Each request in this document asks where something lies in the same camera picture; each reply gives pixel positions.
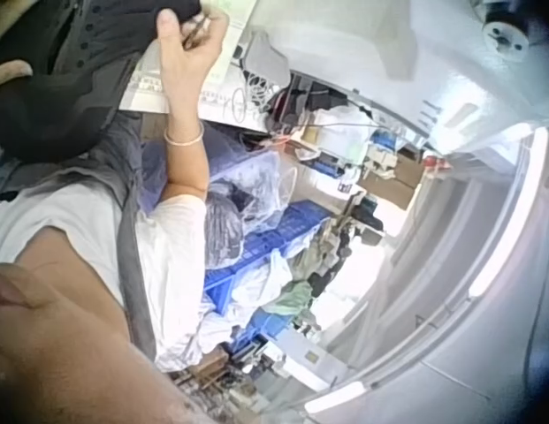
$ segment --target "bracelet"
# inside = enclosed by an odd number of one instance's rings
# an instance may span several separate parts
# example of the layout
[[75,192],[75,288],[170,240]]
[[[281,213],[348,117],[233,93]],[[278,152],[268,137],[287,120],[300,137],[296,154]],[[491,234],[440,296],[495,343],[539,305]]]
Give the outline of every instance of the bracelet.
[[187,146],[193,146],[196,143],[199,143],[200,141],[203,141],[203,134],[205,133],[205,128],[203,127],[202,121],[200,121],[200,135],[198,135],[195,139],[188,141],[186,143],[178,143],[177,141],[174,141],[170,138],[168,135],[168,130],[164,131],[164,139],[166,140],[166,143],[170,144],[171,146],[176,146],[178,148],[186,148]]

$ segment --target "white sleeve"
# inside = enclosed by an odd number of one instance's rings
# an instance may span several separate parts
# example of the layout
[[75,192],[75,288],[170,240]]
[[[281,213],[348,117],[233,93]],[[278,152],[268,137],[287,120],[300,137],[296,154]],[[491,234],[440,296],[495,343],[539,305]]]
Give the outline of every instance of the white sleeve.
[[177,350],[197,329],[205,278],[205,214],[201,199],[180,195],[137,219],[156,358]]

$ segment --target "hand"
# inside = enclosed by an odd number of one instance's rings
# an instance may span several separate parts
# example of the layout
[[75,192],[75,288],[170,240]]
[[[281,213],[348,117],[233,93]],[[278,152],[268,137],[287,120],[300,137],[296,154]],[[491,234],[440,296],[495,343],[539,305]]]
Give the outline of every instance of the hand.
[[158,14],[161,79],[170,113],[175,118],[196,116],[203,82],[221,54],[229,19],[221,11],[206,14],[210,20],[207,33],[188,51],[182,46],[185,37],[176,14],[170,9]]
[[12,60],[11,62],[0,64],[0,85],[15,78],[30,77],[32,74],[33,68],[22,60]]

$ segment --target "blue plastic crate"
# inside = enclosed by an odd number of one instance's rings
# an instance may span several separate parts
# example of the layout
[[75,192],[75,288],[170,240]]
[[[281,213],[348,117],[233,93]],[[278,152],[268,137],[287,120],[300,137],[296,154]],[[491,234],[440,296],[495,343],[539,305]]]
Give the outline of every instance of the blue plastic crate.
[[233,277],[234,274],[229,268],[208,270],[205,271],[205,283],[203,287],[207,291],[218,285],[223,285],[225,280]]
[[205,289],[205,293],[213,300],[216,310],[220,315],[225,315],[227,307],[231,301],[231,293],[235,286],[235,275],[226,278],[221,284],[217,284],[210,289]]
[[230,343],[227,346],[227,351],[229,351],[231,354],[235,354],[237,352],[240,352],[245,347],[250,345],[250,343],[253,341],[253,339],[256,337],[256,330],[255,328],[248,328],[242,330],[233,340],[232,343]]
[[292,251],[293,242],[300,241],[303,236],[314,230],[319,224],[312,223],[297,209],[288,208],[284,212],[278,228],[275,230],[284,240],[284,246],[280,249],[285,258]]
[[263,234],[248,234],[245,237],[245,246],[239,261],[231,266],[235,274],[244,271],[250,265],[254,265],[263,258],[270,257],[272,250],[280,249],[284,240],[275,232],[268,231]]
[[205,292],[213,300],[216,312],[224,315],[231,301],[231,293],[237,281],[251,267],[270,258],[272,250],[280,249],[284,240],[275,232],[249,234],[245,238],[243,254],[239,261],[229,268],[207,271],[205,274]]
[[301,212],[312,224],[318,224],[333,214],[313,201],[296,201],[291,203],[289,209]]
[[276,338],[293,318],[291,315],[268,314],[258,309],[250,320],[249,327],[265,337]]

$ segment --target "green cloth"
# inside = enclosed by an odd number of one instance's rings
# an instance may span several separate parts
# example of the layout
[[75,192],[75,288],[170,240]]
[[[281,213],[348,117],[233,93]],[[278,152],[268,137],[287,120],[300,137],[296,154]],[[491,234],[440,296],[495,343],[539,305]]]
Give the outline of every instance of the green cloth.
[[280,296],[263,310],[269,314],[297,315],[308,307],[311,300],[311,286],[307,281],[290,283],[282,290]]

